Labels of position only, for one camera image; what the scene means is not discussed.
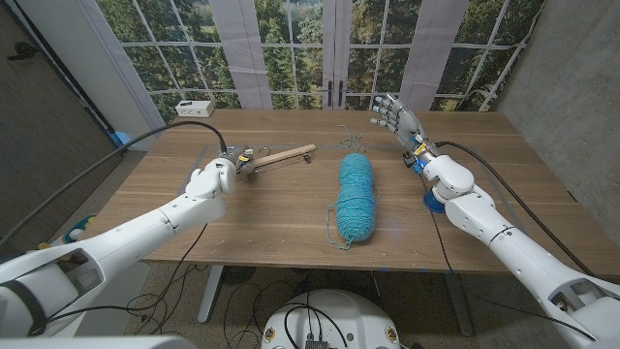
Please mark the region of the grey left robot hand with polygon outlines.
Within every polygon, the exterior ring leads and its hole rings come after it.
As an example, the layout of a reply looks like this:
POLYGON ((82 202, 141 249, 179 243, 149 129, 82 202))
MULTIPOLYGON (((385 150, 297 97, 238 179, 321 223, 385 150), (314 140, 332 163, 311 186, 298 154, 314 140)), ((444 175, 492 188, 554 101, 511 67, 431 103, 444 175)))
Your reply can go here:
POLYGON ((238 175, 248 175, 255 170, 254 149, 248 145, 228 145, 225 150, 218 150, 217 156, 230 160, 238 175))

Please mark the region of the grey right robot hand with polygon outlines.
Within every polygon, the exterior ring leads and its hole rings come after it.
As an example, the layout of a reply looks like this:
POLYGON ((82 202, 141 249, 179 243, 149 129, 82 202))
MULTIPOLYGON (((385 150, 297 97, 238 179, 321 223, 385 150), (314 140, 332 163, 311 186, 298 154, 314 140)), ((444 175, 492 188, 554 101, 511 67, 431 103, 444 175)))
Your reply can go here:
POLYGON ((372 111, 378 115, 370 122, 383 127, 395 135, 396 140, 407 150, 413 150, 419 143, 427 140, 418 118, 396 97, 387 94, 376 96, 372 111))

